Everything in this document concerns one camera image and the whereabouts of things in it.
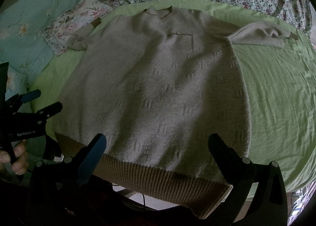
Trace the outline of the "person left hand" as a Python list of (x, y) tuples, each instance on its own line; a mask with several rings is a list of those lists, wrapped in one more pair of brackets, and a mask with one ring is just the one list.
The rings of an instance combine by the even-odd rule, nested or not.
[[(26, 140), (20, 141), (14, 148), (14, 154), (17, 160), (12, 164), (12, 170), (16, 175), (23, 175), (28, 169), (28, 152), (26, 150)], [(9, 154), (1, 150), (0, 154), (1, 173), (5, 171), (5, 164), (11, 162)]]

